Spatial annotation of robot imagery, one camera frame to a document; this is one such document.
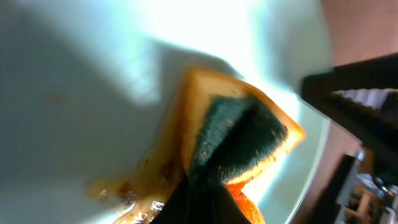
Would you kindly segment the light blue plate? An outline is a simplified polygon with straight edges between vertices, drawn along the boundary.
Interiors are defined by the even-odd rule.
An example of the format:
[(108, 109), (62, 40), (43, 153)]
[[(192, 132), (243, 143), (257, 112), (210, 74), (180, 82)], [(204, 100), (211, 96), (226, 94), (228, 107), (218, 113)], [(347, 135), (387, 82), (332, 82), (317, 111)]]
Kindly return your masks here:
[(86, 186), (132, 172), (189, 65), (240, 78), (306, 131), (246, 193), (289, 223), (330, 121), (300, 97), (331, 67), (318, 1), (2, 1), (1, 222), (111, 223)]

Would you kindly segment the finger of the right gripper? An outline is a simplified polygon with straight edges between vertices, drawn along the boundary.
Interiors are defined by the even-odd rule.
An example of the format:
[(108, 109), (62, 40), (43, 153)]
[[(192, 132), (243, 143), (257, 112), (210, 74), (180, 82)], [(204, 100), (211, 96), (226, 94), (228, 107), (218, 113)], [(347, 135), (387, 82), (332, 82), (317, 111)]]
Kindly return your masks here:
[(397, 90), (397, 54), (333, 67), (302, 80), (300, 96), (357, 137), (391, 171), (397, 172), (397, 120), (344, 91)]

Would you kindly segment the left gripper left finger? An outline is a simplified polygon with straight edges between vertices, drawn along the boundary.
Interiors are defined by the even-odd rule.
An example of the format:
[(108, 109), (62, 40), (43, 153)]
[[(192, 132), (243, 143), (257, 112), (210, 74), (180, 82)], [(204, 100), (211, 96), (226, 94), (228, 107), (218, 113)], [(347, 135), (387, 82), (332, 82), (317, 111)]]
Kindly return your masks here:
[(183, 175), (180, 182), (166, 201), (162, 210), (150, 224), (190, 224), (197, 223), (198, 198), (189, 184), (188, 177)]

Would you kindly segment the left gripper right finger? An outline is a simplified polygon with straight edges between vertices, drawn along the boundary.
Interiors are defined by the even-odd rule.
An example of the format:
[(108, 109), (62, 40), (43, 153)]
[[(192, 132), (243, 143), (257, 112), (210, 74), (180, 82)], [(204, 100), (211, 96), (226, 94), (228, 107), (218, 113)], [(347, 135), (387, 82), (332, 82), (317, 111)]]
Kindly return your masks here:
[(203, 181), (201, 184), (203, 200), (201, 222), (204, 224), (250, 224), (240, 211), (224, 184), (212, 184)]

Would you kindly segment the green and yellow sponge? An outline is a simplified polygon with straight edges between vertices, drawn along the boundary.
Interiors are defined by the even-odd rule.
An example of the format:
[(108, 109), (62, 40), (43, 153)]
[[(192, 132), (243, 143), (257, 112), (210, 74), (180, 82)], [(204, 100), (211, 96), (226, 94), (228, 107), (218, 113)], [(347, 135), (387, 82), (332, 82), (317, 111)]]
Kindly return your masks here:
[(256, 87), (206, 68), (187, 71), (152, 152), (130, 177), (103, 179), (88, 195), (118, 211), (116, 223), (150, 223), (183, 175), (198, 198), (202, 182), (224, 184), (250, 223), (264, 223), (243, 188), (305, 139), (305, 130)]

